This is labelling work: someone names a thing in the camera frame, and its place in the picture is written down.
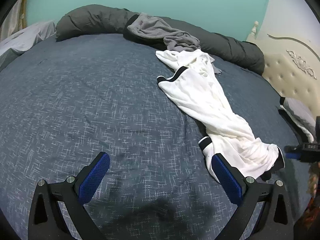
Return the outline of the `white polo shirt black trim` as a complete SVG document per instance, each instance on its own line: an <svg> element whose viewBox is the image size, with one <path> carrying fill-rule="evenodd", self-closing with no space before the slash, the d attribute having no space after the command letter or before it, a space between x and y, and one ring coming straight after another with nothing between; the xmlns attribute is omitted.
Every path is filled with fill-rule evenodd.
<svg viewBox="0 0 320 240"><path fill-rule="evenodd" d="M156 51L156 57L175 71L157 77L159 88L184 113L201 122L206 136L199 146L210 175L216 178L212 158L220 153L244 176L257 179L284 168L281 149L254 136L248 122L235 114L215 77L214 59L201 50Z"/></svg>

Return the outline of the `stack of folded clothes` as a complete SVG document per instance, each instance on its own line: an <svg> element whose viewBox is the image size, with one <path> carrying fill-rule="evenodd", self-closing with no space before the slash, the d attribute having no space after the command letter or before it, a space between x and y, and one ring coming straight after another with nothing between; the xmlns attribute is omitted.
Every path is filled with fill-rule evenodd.
<svg viewBox="0 0 320 240"><path fill-rule="evenodd" d="M316 120L308 107L294 98L280 98L280 109L291 118L294 124L306 135L307 142L316 142Z"/></svg>

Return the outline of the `cream tufted headboard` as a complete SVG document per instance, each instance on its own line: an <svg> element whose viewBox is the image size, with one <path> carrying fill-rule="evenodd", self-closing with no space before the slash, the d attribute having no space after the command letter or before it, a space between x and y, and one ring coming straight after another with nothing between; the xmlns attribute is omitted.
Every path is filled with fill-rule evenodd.
<svg viewBox="0 0 320 240"><path fill-rule="evenodd" d="M313 117L319 116L319 48L302 38L267 34L258 37L255 21L247 41L264 54L263 78L285 98L306 105Z"/></svg>

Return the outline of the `blue patterned bed sheet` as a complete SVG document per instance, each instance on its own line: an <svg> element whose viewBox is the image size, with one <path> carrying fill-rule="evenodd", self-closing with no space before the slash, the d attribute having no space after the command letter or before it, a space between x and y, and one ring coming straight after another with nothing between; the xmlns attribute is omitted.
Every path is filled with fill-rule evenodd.
<svg viewBox="0 0 320 240"><path fill-rule="evenodd" d="M201 123L157 77L151 47L119 34L50 37L1 71L1 210L21 239L36 183L99 152L111 166L86 210L108 239L214 239L235 206L208 173Z"/></svg>

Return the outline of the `light grey blanket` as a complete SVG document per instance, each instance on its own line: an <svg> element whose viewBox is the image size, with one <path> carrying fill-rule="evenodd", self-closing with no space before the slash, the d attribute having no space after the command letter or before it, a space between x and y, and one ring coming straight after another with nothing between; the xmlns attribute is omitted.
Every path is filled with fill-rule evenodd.
<svg viewBox="0 0 320 240"><path fill-rule="evenodd" d="M39 42L55 35L54 21L34 23L1 42L1 71Z"/></svg>

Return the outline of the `grey crumpled garment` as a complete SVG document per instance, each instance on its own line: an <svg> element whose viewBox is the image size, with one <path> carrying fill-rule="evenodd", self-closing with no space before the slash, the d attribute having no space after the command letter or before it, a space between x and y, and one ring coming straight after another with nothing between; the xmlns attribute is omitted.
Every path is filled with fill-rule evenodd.
<svg viewBox="0 0 320 240"><path fill-rule="evenodd" d="M157 58L174 71L201 62L212 67L215 74L222 73L214 66L214 59L201 50L198 38L171 27L159 17L145 13L133 15L124 27L123 36L130 41L156 48Z"/></svg>

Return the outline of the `striped beige curtain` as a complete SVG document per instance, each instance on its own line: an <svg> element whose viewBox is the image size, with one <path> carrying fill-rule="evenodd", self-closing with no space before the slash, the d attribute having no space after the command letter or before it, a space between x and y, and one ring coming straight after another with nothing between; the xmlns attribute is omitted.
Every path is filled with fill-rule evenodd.
<svg viewBox="0 0 320 240"><path fill-rule="evenodd" d="M1 41L27 27L27 0L17 0L1 25Z"/></svg>

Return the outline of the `dark grey rolled duvet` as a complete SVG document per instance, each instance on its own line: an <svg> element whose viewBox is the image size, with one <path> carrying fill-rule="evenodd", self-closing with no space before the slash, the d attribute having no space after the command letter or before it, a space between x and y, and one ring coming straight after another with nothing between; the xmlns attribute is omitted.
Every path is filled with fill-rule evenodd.
<svg viewBox="0 0 320 240"><path fill-rule="evenodd" d="M137 12L127 9L91 4L76 8L65 14L56 25L56 40L63 41L72 37L91 34L122 34L130 41L147 46L165 49L160 40L135 38L127 30L138 17ZM262 75L265 68L264 54L260 48L247 41L239 41L219 33L211 33L188 22L161 17L171 27L186 31L198 38L201 50L210 55Z"/></svg>

